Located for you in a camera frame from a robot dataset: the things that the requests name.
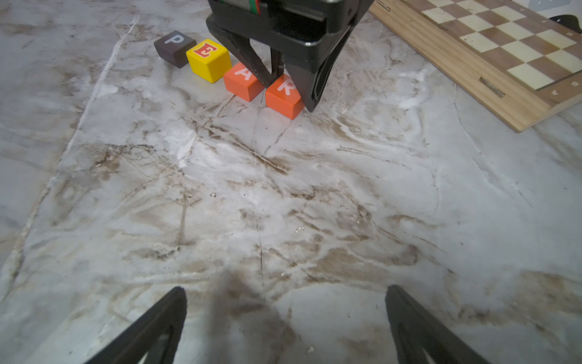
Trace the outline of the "dark purple P block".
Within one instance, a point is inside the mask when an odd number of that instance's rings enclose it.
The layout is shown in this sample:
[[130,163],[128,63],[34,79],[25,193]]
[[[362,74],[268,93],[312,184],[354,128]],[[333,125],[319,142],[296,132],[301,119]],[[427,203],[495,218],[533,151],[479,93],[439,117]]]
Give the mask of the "dark purple P block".
[[186,52],[196,44],[195,39],[175,30],[156,40],[154,47],[160,58],[176,68],[183,68],[188,63]]

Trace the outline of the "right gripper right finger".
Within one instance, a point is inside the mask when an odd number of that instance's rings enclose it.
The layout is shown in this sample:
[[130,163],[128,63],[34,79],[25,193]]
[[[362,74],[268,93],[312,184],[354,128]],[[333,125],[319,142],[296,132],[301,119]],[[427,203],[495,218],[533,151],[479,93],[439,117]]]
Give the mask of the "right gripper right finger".
[[487,363],[399,285],[387,288],[385,304],[399,363]]

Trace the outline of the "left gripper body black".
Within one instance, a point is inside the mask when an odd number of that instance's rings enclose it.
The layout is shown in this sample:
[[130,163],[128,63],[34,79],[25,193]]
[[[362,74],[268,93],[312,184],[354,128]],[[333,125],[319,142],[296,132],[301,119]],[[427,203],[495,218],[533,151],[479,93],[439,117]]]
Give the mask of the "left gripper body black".
[[371,1],[210,1],[208,27],[220,27],[285,55],[301,42],[354,28]]

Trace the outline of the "wooden chess board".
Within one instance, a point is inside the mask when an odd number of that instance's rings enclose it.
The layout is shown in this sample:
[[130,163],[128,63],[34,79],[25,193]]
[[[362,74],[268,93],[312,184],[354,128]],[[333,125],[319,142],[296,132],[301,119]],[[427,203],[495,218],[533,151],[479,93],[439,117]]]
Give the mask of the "wooden chess board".
[[514,1],[375,1],[369,12],[516,132],[581,101],[581,29]]

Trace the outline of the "orange R block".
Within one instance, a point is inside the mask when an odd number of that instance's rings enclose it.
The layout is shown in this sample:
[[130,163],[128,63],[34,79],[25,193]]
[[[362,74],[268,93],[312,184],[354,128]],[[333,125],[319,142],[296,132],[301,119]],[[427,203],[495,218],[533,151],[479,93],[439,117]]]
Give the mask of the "orange R block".
[[291,120],[295,119],[305,107],[295,83],[286,74],[266,89],[265,104]]

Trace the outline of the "orange A block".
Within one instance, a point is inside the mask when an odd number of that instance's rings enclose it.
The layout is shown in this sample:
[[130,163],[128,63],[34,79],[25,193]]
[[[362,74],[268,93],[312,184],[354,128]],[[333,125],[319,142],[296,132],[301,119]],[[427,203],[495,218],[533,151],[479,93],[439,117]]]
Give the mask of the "orange A block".
[[224,85],[229,92],[247,102],[253,101],[265,89],[257,77],[241,62],[224,75]]

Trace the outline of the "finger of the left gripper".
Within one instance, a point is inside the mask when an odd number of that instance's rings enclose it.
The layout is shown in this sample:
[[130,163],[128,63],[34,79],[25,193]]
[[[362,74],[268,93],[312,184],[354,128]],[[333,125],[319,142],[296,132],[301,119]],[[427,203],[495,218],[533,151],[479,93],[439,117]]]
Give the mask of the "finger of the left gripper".
[[354,29],[326,33],[314,42],[301,42],[285,51],[285,66],[309,112],[321,101],[327,80],[343,47]]
[[269,88],[279,78],[279,51],[270,48],[271,70],[269,71],[251,46],[249,38],[220,27],[209,27],[209,31],[251,71],[265,88]]

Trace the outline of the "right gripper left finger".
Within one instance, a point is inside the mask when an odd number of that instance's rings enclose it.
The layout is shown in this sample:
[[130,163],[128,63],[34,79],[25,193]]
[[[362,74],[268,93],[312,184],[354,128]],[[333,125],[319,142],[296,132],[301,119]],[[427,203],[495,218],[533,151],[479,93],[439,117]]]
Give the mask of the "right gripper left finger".
[[186,312],[186,291],[175,287],[88,362],[171,364]]

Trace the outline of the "red E block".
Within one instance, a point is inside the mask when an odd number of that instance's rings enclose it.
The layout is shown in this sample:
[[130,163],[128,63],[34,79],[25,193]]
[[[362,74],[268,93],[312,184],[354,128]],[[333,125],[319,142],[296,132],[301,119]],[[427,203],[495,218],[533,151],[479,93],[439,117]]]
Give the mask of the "red E block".
[[232,68],[227,48],[210,39],[189,49],[186,57],[192,72],[209,83],[217,82]]

